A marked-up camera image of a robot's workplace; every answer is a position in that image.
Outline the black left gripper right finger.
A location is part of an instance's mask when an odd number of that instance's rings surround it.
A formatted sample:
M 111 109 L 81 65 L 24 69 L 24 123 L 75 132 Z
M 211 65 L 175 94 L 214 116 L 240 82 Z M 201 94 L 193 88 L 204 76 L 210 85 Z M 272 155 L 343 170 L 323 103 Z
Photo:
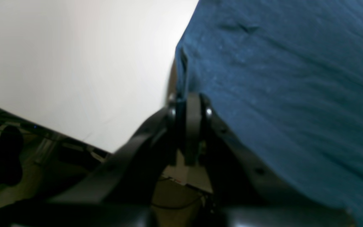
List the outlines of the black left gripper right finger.
M 314 202 L 278 177 L 217 115 L 208 97 L 186 101 L 186 164 L 203 165 L 214 227 L 353 227 L 348 211 Z

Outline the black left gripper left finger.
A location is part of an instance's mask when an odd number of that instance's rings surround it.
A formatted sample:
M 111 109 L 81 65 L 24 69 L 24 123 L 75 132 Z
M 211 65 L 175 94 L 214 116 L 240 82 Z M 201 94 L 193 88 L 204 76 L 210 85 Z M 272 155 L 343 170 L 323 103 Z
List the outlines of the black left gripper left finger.
M 159 110 L 79 184 L 0 208 L 0 227 L 157 227 L 150 203 L 158 177 L 176 162 L 181 117 L 176 104 Z

